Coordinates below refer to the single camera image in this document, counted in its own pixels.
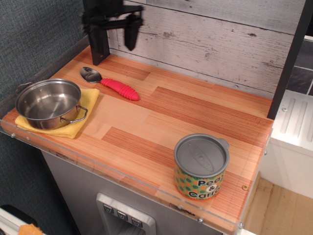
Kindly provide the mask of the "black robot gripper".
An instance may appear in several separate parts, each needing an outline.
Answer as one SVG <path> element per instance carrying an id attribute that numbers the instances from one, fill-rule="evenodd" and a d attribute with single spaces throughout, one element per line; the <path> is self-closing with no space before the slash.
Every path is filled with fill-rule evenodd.
<path id="1" fill-rule="evenodd" d="M 122 28 L 125 46 L 134 50 L 143 24 L 142 5 L 125 5 L 122 0 L 84 0 L 83 6 L 81 20 L 85 32 L 96 27 L 104 30 Z"/>

